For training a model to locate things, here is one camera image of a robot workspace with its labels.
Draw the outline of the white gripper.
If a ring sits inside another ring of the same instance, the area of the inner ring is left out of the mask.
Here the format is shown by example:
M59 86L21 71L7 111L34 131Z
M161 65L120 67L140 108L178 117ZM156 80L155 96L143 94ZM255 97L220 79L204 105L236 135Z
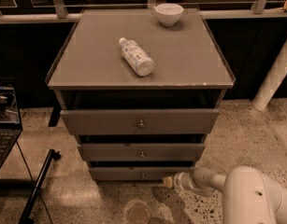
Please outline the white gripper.
M169 189L194 190L195 188L195 184L190 173L176 173L173 177L164 177L163 184Z

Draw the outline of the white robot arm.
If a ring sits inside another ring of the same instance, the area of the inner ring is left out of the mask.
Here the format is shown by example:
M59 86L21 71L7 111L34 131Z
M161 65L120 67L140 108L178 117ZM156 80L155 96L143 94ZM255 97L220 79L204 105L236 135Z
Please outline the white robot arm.
M287 188L249 166L238 166L228 175L199 167L164 177L163 183L204 197L219 191L223 224L287 224Z

